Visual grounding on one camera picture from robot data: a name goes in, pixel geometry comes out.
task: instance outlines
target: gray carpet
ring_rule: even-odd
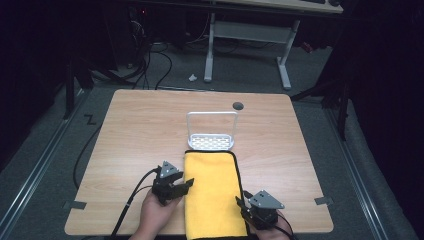
[[[302,49],[294,48],[287,62],[293,89],[287,92],[282,90],[278,69],[272,56],[278,47],[281,46],[275,45],[257,50],[239,46],[233,51],[232,46],[218,45],[219,52],[215,55],[212,83],[204,83],[202,80],[205,49],[181,51],[169,47],[163,53],[172,59],[172,69],[160,86],[294,95],[315,84],[331,52],[331,49],[324,49],[307,54]],[[156,50],[161,48],[164,46],[155,46]],[[260,57],[260,54],[254,53],[255,51],[265,51],[269,54],[269,58]],[[154,88],[156,82],[167,72],[169,64],[166,57],[157,53],[151,54],[147,72],[150,89]],[[190,82],[188,77],[191,74],[195,74],[198,80]],[[76,188],[72,179],[75,163],[84,145],[103,121],[113,92],[118,88],[124,87],[111,82],[96,82],[95,88],[70,122],[50,166],[16,222],[10,239],[83,238],[65,234],[63,229],[69,210],[63,209],[62,206],[66,200],[73,200],[75,197]],[[140,88],[143,88],[143,80],[138,84],[138,89]],[[334,201],[328,206],[334,230],[328,234],[298,234],[298,239],[374,239],[349,177],[338,137],[332,131],[334,126],[328,121],[316,98],[295,102],[294,107],[324,195]],[[350,108],[350,111],[353,113],[350,114],[346,126],[347,144],[367,186],[372,191],[371,196],[382,213],[383,222],[389,229],[388,239],[416,239],[366,147],[354,110]],[[20,151],[0,174],[2,215],[6,214],[13,203],[20,187],[62,121],[63,114],[64,91],[59,93],[55,105],[33,127]],[[95,125],[87,124],[89,119],[87,115],[92,115],[91,122],[95,122]],[[95,139],[89,143],[78,164],[76,171],[78,181],[84,174],[94,143]]]

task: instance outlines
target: hand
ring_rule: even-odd
[[[173,199],[163,206],[152,190],[149,190],[141,206],[140,225],[130,240],[155,239],[160,230],[168,223],[181,199]]]
[[[277,210],[278,215],[283,216],[284,215]],[[285,230],[286,232],[288,232],[289,234],[293,235],[291,228],[289,226],[289,224],[282,219],[281,217],[278,217],[278,222],[275,224],[277,227],[282,228],[283,230]],[[275,229],[275,228],[271,228],[271,229],[267,229],[267,230],[256,230],[255,229],[255,233],[258,236],[258,238],[260,240],[290,240],[290,238],[282,233],[280,230]]]

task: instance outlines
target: white table leg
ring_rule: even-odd
[[[290,53],[290,49],[293,45],[293,41],[294,38],[296,37],[296,33],[297,33],[297,29],[299,28],[299,24],[300,21],[296,20],[293,23],[293,26],[291,28],[287,43],[286,43],[286,48],[284,50],[283,56],[282,57],[277,57],[277,63],[278,63],[278,69],[280,70],[280,77],[281,77],[281,81],[283,82],[283,88],[285,90],[290,90],[291,89],[291,84],[290,84],[290,79],[289,76],[287,74],[287,69],[286,69],[286,61],[287,61],[287,57],[289,56]]]
[[[215,34],[215,13],[211,13],[211,23],[209,27],[209,48],[208,55],[206,56],[205,65],[205,82],[212,81],[212,70],[213,70],[213,38]]]

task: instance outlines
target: electrical cord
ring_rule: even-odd
[[[142,188],[138,189],[138,190],[137,190],[137,192],[136,192],[135,194],[137,194],[137,193],[139,193],[141,190],[146,189],[146,188],[149,188],[149,187],[153,187],[153,185],[149,185],[149,186],[142,187]]]
[[[190,44],[186,44],[185,46],[186,47],[188,47],[188,48],[190,48],[190,49],[194,49],[194,50],[202,50],[202,49],[205,49],[205,48],[207,48],[209,45],[208,45],[208,43],[202,43],[202,45],[200,46],[200,47],[193,47],[192,45],[200,45],[200,43],[202,42],[202,41],[205,41],[205,40],[207,40],[208,38],[204,38],[204,39],[200,39],[199,41],[197,41],[197,42],[192,42],[192,43],[190,43]]]
[[[143,66],[144,66],[144,71],[140,74],[140,76],[137,78],[137,80],[134,82],[132,89],[135,89],[137,87],[138,82],[140,81],[140,79],[146,75],[146,70],[147,70],[147,64],[146,61],[143,61]]]
[[[96,237],[100,237],[100,236],[86,236],[86,237],[83,237],[81,240],[88,240],[88,239],[92,239],[92,238],[96,238]]]
[[[122,212],[121,212],[121,216],[119,216],[119,219],[118,219],[118,222],[116,223],[116,225],[115,225],[115,228],[113,229],[113,232],[112,232],[112,234],[111,234],[111,239],[113,240],[113,239],[115,239],[115,237],[116,237],[116,233],[118,232],[118,230],[119,230],[119,227],[121,226],[121,224],[122,224],[122,221],[124,220],[124,217],[125,217],[125,215],[127,214],[127,211],[128,211],[128,209],[130,208],[130,206],[131,206],[131,203],[132,203],[132,201],[134,200],[134,197],[135,197],[135,195],[140,191],[140,190],[142,190],[142,189],[144,189],[144,188],[146,188],[146,187],[144,187],[144,188],[142,188],[142,189],[139,189],[139,187],[140,187],[140,185],[143,183],[143,181],[144,181],[144,179],[146,179],[150,174],[152,174],[152,173],[156,173],[156,174],[159,174],[159,167],[157,167],[157,168],[155,168],[155,169],[152,169],[152,170],[150,170],[149,172],[147,172],[142,178],[141,178],[141,180],[140,180],[140,182],[138,182],[138,184],[137,184],[137,186],[134,188],[134,191],[131,193],[131,196],[128,198],[128,201],[127,201],[127,203],[125,204],[125,207],[124,207],[124,209],[122,210]]]
[[[272,47],[272,46],[276,45],[277,43],[267,42],[267,43],[264,43],[264,44],[263,44],[263,45],[261,45],[261,46],[255,46],[255,45],[247,44],[247,43],[243,43],[243,42],[240,42],[239,44],[240,44],[241,46],[243,46],[243,47],[250,47],[250,48],[256,48],[256,49],[263,49],[263,48],[267,48],[267,47]]]
[[[234,52],[235,50],[237,50],[238,49],[238,47],[239,47],[239,43],[240,43],[240,41],[238,41],[238,40],[236,40],[236,42],[234,43],[234,42],[232,42],[232,41],[230,41],[230,40],[225,40],[225,39],[219,39],[219,40],[221,40],[221,42],[225,42],[225,43],[229,43],[229,44],[227,44],[227,46],[230,46],[230,45],[235,45],[234,46],[234,48],[233,49],[231,49],[231,50],[229,50],[229,51],[220,51],[220,50],[218,50],[217,48],[216,48],[216,46],[214,46],[214,51],[216,51],[217,53],[223,53],[223,54],[228,54],[228,53],[232,53],[232,52]]]
[[[145,86],[147,85],[147,90],[149,90],[149,89],[150,89],[149,81],[147,80],[147,69],[149,69],[149,66],[150,66],[150,60],[152,59],[152,58],[150,57],[151,52],[152,52],[152,48],[150,48],[150,50],[149,50],[149,55],[148,55],[149,60],[147,61],[147,67],[146,67],[146,71],[144,72],[144,81],[143,81],[143,89],[145,89]]]
[[[159,84],[162,82],[162,80],[169,74],[169,72],[171,72],[171,69],[172,69],[172,60],[171,60],[171,58],[170,57],[168,57],[166,54],[164,54],[164,53],[161,53],[161,52],[157,52],[157,54],[160,54],[160,55],[162,55],[162,56],[164,56],[164,57],[166,57],[168,60],[169,60],[169,69],[168,69],[168,71],[165,73],[165,75],[156,83],[156,86],[155,86],[155,90],[158,90],[158,87],[159,87]]]
[[[74,165],[74,171],[73,171],[73,173],[72,173],[72,177],[73,177],[73,180],[74,180],[74,185],[75,185],[75,187],[76,187],[76,189],[77,189],[77,190],[79,189],[79,184],[77,183],[77,167],[78,167],[78,164],[79,164],[79,162],[81,161],[82,154],[83,154],[83,153],[85,152],[85,150],[87,149],[88,144],[90,144],[91,140],[93,140],[94,136],[95,136],[95,135],[99,132],[100,128],[102,128],[102,125],[103,125],[103,123],[102,123],[102,124],[100,124],[100,126],[96,129],[96,131],[94,131],[94,133],[93,133],[93,134],[91,134],[91,137],[90,137],[90,138],[88,139],[88,141],[85,143],[85,145],[84,145],[84,147],[82,148],[82,150],[81,150],[80,154],[78,155],[77,161],[75,162],[75,165]]]
[[[207,37],[205,37],[205,38],[202,38],[202,37],[203,37],[203,35],[205,35],[206,29],[208,28],[208,23],[209,23],[209,19],[210,19],[210,17],[211,17],[211,14],[209,13],[209,14],[208,14],[208,18],[206,19],[205,27],[203,28],[203,31],[202,31],[202,33],[199,35],[199,37],[198,37],[198,38],[196,38],[196,39],[195,39],[195,40],[193,40],[193,41],[187,42],[186,44],[196,43],[196,42],[203,41],[203,40],[207,39]]]
[[[280,214],[278,214],[278,216],[279,217],[281,217],[288,225],[289,225],[289,227],[290,227],[290,232],[292,232],[291,234],[289,233],[289,232],[287,232],[286,230],[284,230],[284,229],[282,229],[282,228],[280,228],[280,227],[278,227],[278,226],[275,226],[275,225],[271,225],[271,224],[269,224],[269,223],[267,223],[264,219],[262,219],[261,217],[259,217],[259,216],[256,216],[257,218],[259,218],[263,223],[265,223],[265,224],[267,224],[268,225],[268,227],[272,227],[272,228],[274,228],[274,229],[277,229],[278,231],[280,231],[280,232],[282,232],[282,233],[284,233],[284,235],[286,235],[290,240],[297,240],[296,239],[296,237],[293,235],[293,229],[292,229],[292,227],[291,227],[291,225],[290,225],[290,223],[287,221],[287,219],[285,219],[283,216],[281,216]]]

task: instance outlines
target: yellow cloth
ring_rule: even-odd
[[[194,178],[185,197],[187,239],[247,236],[235,196],[242,197],[237,162],[229,151],[185,154],[184,178]]]

